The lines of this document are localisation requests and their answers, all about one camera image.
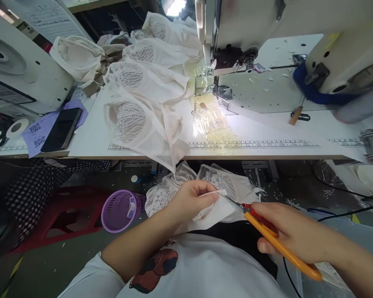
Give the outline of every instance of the orange scissors handle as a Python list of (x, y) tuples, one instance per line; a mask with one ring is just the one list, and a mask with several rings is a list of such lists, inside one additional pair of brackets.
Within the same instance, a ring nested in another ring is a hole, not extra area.
[(245, 213), (245, 218), (272, 244), (286, 259), (296, 266), (301, 272), (316, 281), (322, 281), (322, 274), (314, 264), (306, 264), (284, 246), (273, 231), (260, 224), (249, 212)]

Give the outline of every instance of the red stool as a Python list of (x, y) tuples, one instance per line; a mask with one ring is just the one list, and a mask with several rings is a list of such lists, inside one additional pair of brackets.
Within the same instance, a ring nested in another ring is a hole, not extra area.
[[(76, 186), (60, 188), (51, 198), (38, 225), (23, 244), (14, 249), (11, 254), (25, 252), (52, 243), (65, 241), (74, 237), (90, 234), (101, 230), (95, 227), (101, 217), (102, 207), (110, 196), (110, 192), (92, 186)], [(67, 227), (78, 223), (82, 213), (89, 209), (89, 216), (84, 216), (84, 226), (74, 231)], [(63, 234), (47, 237), (52, 229), (58, 229)]]

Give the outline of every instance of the hand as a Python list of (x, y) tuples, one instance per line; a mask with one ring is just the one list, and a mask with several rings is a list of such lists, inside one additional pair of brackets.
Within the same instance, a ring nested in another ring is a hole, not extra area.
[(219, 195), (217, 193), (203, 195), (216, 191), (216, 188), (202, 180), (190, 180), (185, 182), (170, 203), (164, 208), (180, 222), (193, 219), (200, 211), (214, 204)]
[[(302, 212), (280, 203), (252, 203), (258, 215), (273, 223), (279, 231), (279, 241), (305, 263), (334, 263), (348, 249), (350, 241), (335, 230), (305, 216)], [(261, 253), (278, 251), (265, 239), (257, 243)]]

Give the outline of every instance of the tape roll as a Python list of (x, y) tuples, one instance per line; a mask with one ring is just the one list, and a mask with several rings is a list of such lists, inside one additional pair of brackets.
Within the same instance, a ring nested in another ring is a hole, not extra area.
[(15, 121), (7, 130), (5, 136), (9, 139), (14, 138), (20, 135), (27, 127), (29, 126), (29, 120), (27, 119), (20, 119)]

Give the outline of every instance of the wooden handle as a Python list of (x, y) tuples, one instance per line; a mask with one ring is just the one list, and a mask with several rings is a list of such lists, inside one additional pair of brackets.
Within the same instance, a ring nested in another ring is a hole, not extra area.
[(289, 124), (295, 125), (295, 123), (297, 122), (298, 118), (300, 117), (300, 114), (301, 114), (302, 111), (303, 111), (302, 106), (299, 106), (298, 108), (296, 108), (296, 110), (294, 111), (293, 117), (290, 118), (290, 120), (289, 120)]
[(306, 264), (300, 260), (295, 254), (293, 254), (286, 246), (284, 246), (278, 239), (268, 232), (269, 229), (265, 229), (254, 216), (249, 212), (245, 213), (245, 218), (268, 240), (273, 247), (275, 247), (286, 259), (296, 266), (301, 272), (305, 273), (310, 278), (316, 281), (322, 281), (322, 274), (314, 264)]

